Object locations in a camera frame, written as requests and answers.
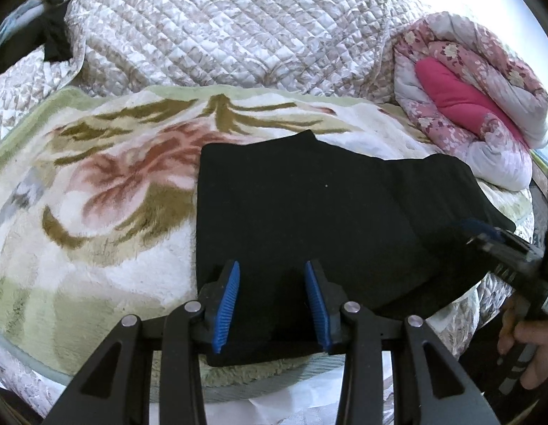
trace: silver bolt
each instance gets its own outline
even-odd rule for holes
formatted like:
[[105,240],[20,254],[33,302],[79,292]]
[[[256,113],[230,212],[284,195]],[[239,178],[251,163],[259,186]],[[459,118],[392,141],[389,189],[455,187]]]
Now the silver bolt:
[[138,317],[135,315],[128,314],[123,319],[120,320],[120,323],[125,328],[130,328],[131,326],[134,326],[138,322]]
[[185,311],[188,313],[197,313],[199,310],[201,310],[201,303],[199,303],[197,300],[192,300],[191,302],[187,302],[184,308]]
[[357,302],[347,302],[343,305],[347,313],[358,313],[361,311],[361,306]]
[[408,316],[408,324],[413,328],[421,328],[424,324],[424,320],[418,315],[413,314],[412,316]]

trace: black cloth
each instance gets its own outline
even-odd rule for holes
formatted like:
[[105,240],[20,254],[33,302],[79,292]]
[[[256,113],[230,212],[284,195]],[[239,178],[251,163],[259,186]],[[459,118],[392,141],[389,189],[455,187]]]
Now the black cloth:
[[58,5],[47,9],[0,46],[0,75],[41,45],[45,45],[45,62],[68,61],[73,57],[64,20],[69,2],[45,1]]
[[229,259],[241,287],[215,365],[318,351],[303,268],[378,314],[428,317],[480,281],[491,262],[453,225],[476,218],[514,231],[470,168],[437,154],[385,161],[316,140],[311,131],[248,146],[203,148],[197,188],[197,285]]

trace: fleece blanket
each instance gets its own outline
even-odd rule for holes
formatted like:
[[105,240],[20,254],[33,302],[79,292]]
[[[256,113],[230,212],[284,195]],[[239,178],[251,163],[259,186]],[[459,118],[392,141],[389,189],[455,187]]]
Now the fleece blanket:
[[102,97],[228,84],[388,102],[392,44],[425,14],[419,0],[72,0],[73,59],[45,63],[41,47],[0,76],[0,140],[69,82]]
[[[396,100],[412,122],[445,153],[469,164],[475,176],[508,190],[528,187],[529,149],[548,142],[548,94],[531,68],[488,29],[447,12],[415,22],[394,53]],[[448,106],[439,110],[438,93],[445,95],[451,83],[446,77],[443,86],[434,85],[433,75],[424,82],[427,58],[486,96],[484,100],[471,103],[463,97],[456,103],[444,97]],[[432,86],[439,88],[433,95]],[[448,111],[451,119],[445,116]]]
[[[152,86],[113,100],[69,87],[46,100],[0,146],[0,381],[45,415],[122,316],[166,315],[196,297],[203,145],[311,129],[383,159],[437,152],[398,109],[230,86]],[[529,239],[530,193],[479,184]],[[488,275],[429,321],[457,356],[509,293]],[[202,383],[206,397],[232,399],[241,392],[220,389],[244,384],[248,395],[254,382],[311,362],[211,369],[202,360]]]

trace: human hand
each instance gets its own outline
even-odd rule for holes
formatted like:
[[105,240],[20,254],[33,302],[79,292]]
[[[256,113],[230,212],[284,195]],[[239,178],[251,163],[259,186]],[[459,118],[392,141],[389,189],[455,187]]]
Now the human hand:
[[514,312],[516,299],[509,297],[503,305],[503,328],[499,334],[497,349],[501,355],[507,354],[515,342],[538,345],[534,359],[528,365],[520,383],[531,390],[540,386],[548,378],[548,320],[521,321],[516,324]]

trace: floral blanket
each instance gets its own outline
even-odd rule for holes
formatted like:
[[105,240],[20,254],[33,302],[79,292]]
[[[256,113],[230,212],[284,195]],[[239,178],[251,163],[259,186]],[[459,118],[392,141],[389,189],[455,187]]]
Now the floral blanket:
[[[395,113],[352,98],[230,86],[151,86],[112,100],[71,87],[53,95],[0,146],[0,381],[45,415],[122,316],[166,315],[196,297],[202,146],[310,129],[383,159],[438,151]],[[528,239],[529,192],[480,186]],[[486,277],[429,321],[458,355],[508,292]],[[202,363],[202,383],[208,393],[235,384],[248,391],[310,362]]]
[[[542,148],[548,142],[548,94],[526,63],[485,27],[447,12],[415,22],[394,54],[396,100],[432,142],[466,162],[476,177],[508,190],[528,187],[527,146]],[[439,112],[416,74],[416,64],[428,57],[489,96],[514,121],[527,146],[494,113],[485,113],[474,134]]]

